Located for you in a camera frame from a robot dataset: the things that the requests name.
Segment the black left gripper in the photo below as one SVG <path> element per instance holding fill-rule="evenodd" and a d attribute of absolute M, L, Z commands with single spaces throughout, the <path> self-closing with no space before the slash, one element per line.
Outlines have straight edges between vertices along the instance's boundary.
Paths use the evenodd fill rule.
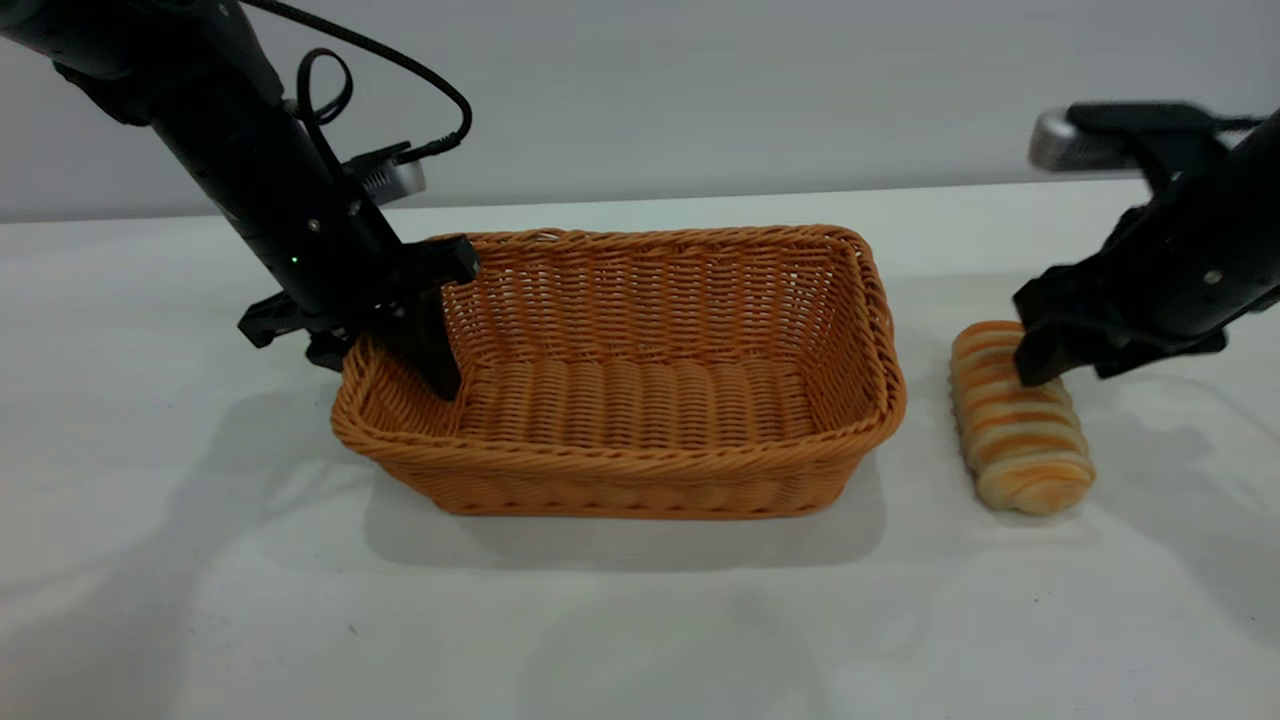
<path fill-rule="evenodd" d="M 438 398 L 456 400 L 462 375 L 442 290 L 477 277 L 467 237 L 406 243 L 365 187 L 323 165 L 228 167 L 225 215 L 280 287 L 239 319 L 252 346 L 305 332 L 307 360 L 342 373 L 371 334 Z"/>

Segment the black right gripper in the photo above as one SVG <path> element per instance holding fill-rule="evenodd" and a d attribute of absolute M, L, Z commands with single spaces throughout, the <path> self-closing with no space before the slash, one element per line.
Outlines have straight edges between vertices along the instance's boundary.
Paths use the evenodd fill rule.
<path fill-rule="evenodd" d="M 1277 302 L 1277 152 L 1235 150 L 1183 172 L 1087 259 L 1052 266 L 1012 297 L 1029 331 L 1069 328 L 1189 345 Z M 1129 343 L 1094 364 L 1100 379 L 1226 343 L 1167 350 Z M 1025 333 L 1016 347 L 1024 387 L 1078 366 L 1059 333 Z"/>

